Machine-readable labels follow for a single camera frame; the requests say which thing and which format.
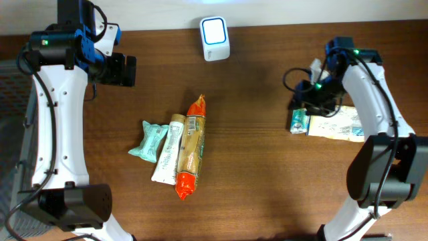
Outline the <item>mint green pack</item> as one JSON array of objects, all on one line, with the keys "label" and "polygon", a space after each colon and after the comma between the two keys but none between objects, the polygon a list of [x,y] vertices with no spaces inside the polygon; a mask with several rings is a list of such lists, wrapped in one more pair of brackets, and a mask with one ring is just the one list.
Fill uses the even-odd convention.
[{"label": "mint green pack", "polygon": [[141,159],[156,163],[157,162],[157,151],[161,141],[165,138],[169,126],[150,124],[147,121],[142,122],[143,127],[143,140],[140,142],[138,147],[129,150],[128,154]]}]

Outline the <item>orange biscuit pack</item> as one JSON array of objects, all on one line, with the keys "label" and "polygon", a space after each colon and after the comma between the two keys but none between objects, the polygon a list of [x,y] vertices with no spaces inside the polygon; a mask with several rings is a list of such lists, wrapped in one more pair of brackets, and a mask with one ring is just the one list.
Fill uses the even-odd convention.
[{"label": "orange biscuit pack", "polygon": [[195,192],[205,148],[206,102],[203,94],[189,107],[185,119],[175,191],[181,200]]}]

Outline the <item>grey mesh basket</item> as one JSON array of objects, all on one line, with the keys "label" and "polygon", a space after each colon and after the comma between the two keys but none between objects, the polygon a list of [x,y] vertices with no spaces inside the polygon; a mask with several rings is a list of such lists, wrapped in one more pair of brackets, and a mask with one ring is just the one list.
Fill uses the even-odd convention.
[{"label": "grey mesh basket", "polygon": [[5,228],[17,193],[31,189],[37,159],[37,103],[33,80],[13,60],[1,61],[1,239],[12,240]]}]

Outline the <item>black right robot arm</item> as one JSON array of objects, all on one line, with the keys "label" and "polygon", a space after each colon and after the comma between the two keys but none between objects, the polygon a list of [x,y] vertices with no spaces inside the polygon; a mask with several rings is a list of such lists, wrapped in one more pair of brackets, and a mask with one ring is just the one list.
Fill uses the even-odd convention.
[{"label": "black right robot arm", "polygon": [[356,48],[351,37],[326,44],[321,65],[303,71],[309,80],[287,87],[289,110],[331,118],[349,94],[364,131],[364,145],[346,174],[348,197],[335,217],[322,224],[315,240],[379,240],[367,236],[383,215],[417,196],[427,170],[427,137],[403,118],[385,80],[376,50]]}]

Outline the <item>green tissue pack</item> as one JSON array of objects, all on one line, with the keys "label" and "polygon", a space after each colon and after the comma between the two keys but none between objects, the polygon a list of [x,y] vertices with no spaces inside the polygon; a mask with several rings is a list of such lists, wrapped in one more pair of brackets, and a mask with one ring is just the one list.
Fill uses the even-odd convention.
[{"label": "green tissue pack", "polygon": [[292,111],[290,123],[291,134],[303,134],[308,132],[310,116],[306,114],[305,108],[299,108]]}]

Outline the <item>white tube with tan cap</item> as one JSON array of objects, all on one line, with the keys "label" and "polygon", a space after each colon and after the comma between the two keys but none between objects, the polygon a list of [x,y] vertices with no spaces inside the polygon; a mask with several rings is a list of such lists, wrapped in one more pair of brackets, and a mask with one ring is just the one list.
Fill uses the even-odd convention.
[{"label": "white tube with tan cap", "polygon": [[176,183],[177,161],[185,119],[186,117],[181,114],[172,115],[160,158],[151,177],[152,181],[168,185]]}]

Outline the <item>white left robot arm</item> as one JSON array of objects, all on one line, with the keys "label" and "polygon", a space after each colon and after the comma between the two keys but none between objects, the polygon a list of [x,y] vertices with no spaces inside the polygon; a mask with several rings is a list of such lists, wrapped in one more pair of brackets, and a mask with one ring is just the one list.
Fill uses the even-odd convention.
[{"label": "white left robot arm", "polygon": [[89,83],[131,87],[136,58],[113,52],[121,30],[90,1],[59,1],[57,21],[35,31],[17,57],[37,93],[37,161],[17,210],[89,240],[132,240],[112,214],[112,192],[89,181],[83,105]]}]

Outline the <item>yellow snack bag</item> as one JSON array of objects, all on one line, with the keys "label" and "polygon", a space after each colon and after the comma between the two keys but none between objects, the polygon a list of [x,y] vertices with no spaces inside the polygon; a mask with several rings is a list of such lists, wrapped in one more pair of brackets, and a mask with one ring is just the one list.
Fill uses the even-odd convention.
[{"label": "yellow snack bag", "polygon": [[364,131],[353,106],[342,106],[333,117],[311,116],[307,135],[327,139],[364,142]]}]

